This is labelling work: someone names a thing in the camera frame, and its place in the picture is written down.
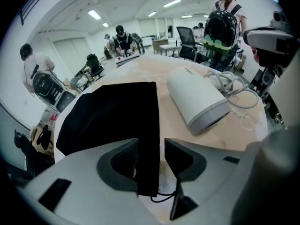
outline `desk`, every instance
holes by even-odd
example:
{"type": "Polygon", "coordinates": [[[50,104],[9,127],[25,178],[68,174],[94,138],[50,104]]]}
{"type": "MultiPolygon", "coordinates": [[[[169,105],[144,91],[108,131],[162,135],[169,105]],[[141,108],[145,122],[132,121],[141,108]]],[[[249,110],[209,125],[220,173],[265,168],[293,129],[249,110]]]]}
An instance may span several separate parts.
{"type": "MultiPolygon", "coordinates": [[[[182,66],[189,66],[202,75],[208,70],[208,67],[188,60],[158,55],[145,55],[128,62],[126,66],[121,66],[113,70],[81,93],[93,92],[102,85],[156,82],[160,126],[160,184],[162,188],[160,192],[162,193],[171,193],[176,187],[176,178],[165,161],[164,138],[178,138],[210,147],[243,151],[249,143],[260,141],[268,134],[266,114],[263,103],[260,100],[258,105],[252,109],[239,109],[230,105],[232,108],[231,113],[212,127],[206,129],[204,133],[193,136],[188,131],[166,85],[167,75],[173,69],[182,66]]],[[[239,87],[241,87],[241,83],[236,81],[234,88],[239,87]]],[[[62,123],[71,112],[81,94],[65,108],[56,121],[54,134],[55,162],[64,158],[64,155],[55,147],[62,123]]],[[[254,95],[248,92],[242,92],[231,99],[240,105],[255,101],[254,95]]],[[[153,203],[149,197],[144,196],[139,196],[139,199],[160,222],[167,222],[169,220],[173,199],[169,199],[163,203],[153,203]]]]}
{"type": "Polygon", "coordinates": [[[179,54],[179,50],[182,48],[180,45],[176,46],[176,44],[166,44],[166,45],[161,45],[159,47],[160,47],[160,55],[163,54],[163,50],[165,50],[165,55],[166,56],[167,56],[168,51],[173,51],[172,57],[174,57],[174,52],[176,50],[178,50],[178,54],[179,54]]]}
{"type": "Polygon", "coordinates": [[[135,52],[131,56],[128,57],[120,57],[120,60],[118,58],[115,59],[115,63],[117,64],[118,67],[122,66],[125,63],[128,63],[129,61],[138,58],[140,54],[138,52],[135,52]]]}

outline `black cloth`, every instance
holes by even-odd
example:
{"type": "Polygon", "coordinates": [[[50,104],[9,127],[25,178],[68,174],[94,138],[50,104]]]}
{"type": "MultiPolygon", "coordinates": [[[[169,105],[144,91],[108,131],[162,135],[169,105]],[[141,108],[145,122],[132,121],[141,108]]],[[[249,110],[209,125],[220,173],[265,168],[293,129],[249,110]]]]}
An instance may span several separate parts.
{"type": "Polygon", "coordinates": [[[101,86],[80,96],[65,118],[56,147],[68,155],[138,138],[136,178],[140,195],[156,196],[159,177],[159,114],[155,82],[101,86]]]}
{"type": "Polygon", "coordinates": [[[128,50],[128,49],[130,49],[130,44],[132,42],[133,42],[133,39],[132,39],[131,35],[128,34],[128,33],[125,33],[124,37],[119,37],[119,35],[116,36],[116,39],[114,41],[114,45],[115,45],[116,48],[121,46],[122,50],[128,50]]]}

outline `person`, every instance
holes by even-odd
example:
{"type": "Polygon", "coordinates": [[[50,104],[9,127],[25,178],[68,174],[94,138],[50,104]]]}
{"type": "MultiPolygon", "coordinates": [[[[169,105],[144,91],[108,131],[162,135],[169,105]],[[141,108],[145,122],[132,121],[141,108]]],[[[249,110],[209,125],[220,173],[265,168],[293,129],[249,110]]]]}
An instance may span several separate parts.
{"type": "Polygon", "coordinates": [[[24,44],[20,49],[20,56],[24,62],[21,71],[21,80],[28,90],[33,93],[31,75],[33,70],[38,65],[37,71],[50,70],[53,71],[55,66],[50,58],[41,52],[33,53],[33,49],[29,44],[24,44]]]}
{"type": "Polygon", "coordinates": [[[105,34],[104,39],[107,39],[106,47],[110,55],[114,54],[114,41],[111,39],[109,34],[105,34]]]}
{"type": "Polygon", "coordinates": [[[116,47],[116,50],[119,54],[122,55],[122,50],[134,50],[134,44],[133,44],[133,39],[132,36],[124,31],[124,28],[122,25],[118,25],[116,27],[116,39],[114,42],[114,45],[116,47]]]}
{"type": "MultiPolygon", "coordinates": [[[[231,14],[234,14],[234,17],[236,18],[238,24],[240,36],[242,36],[243,31],[247,29],[247,17],[244,12],[244,9],[237,3],[237,1],[219,0],[213,7],[213,11],[216,11],[218,9],[225,10],[231,14]]],[[[220,72],[223,72],[233,60],[237,50],[238,45],[236,44],[226,55],[220,56],[220,54],[214,54],[210,67],[220,72]]]]}
{"type": "Polygon", "coordinates": [[[201,38],[203,37],[203,23],[200,22],[198,23],[198,27],[194,27],[193,29],[193,36],[194,36],[194,39],[195,39],[195,42],[197,43],[200,43],[201,41],[201,38]]]}
{"type": "Polygon", "coordinates": [[[139,53],[141,54],[141,48],[142,47],[142,53],[145,54],[145,49],[144,49],[144,45],[143,45],[143,39],[137,34],[137,33],[132,33],[131,34],[132,38],[134,39],[137,49],[139,50],[139,53]]]}

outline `office chair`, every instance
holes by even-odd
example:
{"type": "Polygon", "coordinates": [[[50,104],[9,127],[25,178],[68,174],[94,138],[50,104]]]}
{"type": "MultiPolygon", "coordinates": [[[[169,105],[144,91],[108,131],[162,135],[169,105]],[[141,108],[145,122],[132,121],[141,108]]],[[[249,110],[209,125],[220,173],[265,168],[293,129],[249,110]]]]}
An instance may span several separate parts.
{"type": "Polygon", "coordinates": [[[94,54],[90,54],[86,57],[87,62],[86,64],[90,67],[91,69],[91,76],[95,77],[95,76],[99,76],[98,79],[100,79],[103,76],[100,76],[100,73],[102,73],[102,71],[104,70],[103,67],[101,66],[98,58],[96,55],[94,54]]]}
{"type": "Polygon", "coordinates": [[[182,49],[179,52],[179,56],[181,58],[192,60],[196,63],[207,61],[209,59],[208,57],[197,52],[198,47],[196,47],[196,44],[201,44],[195,42],[192,30],[186,27],[176,28],[182,42],[182,49]]]}
{"type": "Polygon", "coordinates": [[[15,145],[26,156],[27,171],[35,176],[54,164],[54,159],[49,155],[37,152],[28,138],[15,130],[15,145]]]}

